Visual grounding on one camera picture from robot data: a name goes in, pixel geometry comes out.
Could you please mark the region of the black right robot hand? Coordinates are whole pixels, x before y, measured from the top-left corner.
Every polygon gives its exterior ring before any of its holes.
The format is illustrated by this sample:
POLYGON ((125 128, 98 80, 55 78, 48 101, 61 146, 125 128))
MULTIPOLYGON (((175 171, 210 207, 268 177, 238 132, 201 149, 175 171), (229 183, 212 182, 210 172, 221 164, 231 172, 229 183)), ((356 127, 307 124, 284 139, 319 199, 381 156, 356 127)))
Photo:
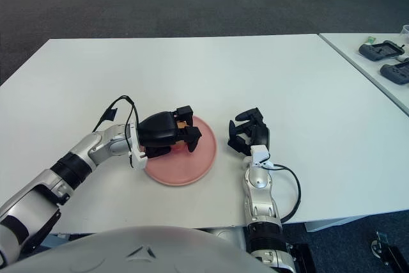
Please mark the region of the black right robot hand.
POLYGON ((257 107, 236 115, 234 121, 229 121, 228 130, 228 146, 247 157, 252 155, 251 150, 255 146, 258 156, 253 164, 266 166, 270 160, 270 130, 257 107))

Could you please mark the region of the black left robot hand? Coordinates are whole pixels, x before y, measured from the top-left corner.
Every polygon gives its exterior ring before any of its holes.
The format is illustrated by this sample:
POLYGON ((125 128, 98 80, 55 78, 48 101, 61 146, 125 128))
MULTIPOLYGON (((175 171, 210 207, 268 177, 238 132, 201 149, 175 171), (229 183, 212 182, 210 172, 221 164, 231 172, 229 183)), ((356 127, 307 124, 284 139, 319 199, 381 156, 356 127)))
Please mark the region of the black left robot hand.
POLYGON ((130 122, 125 129, 130 165, 144 169, 148 159, 168 154, 178 142, 193 152, 201 136, 200 129, 193 126, 189 105, 153 114, 140 123, 130 122))

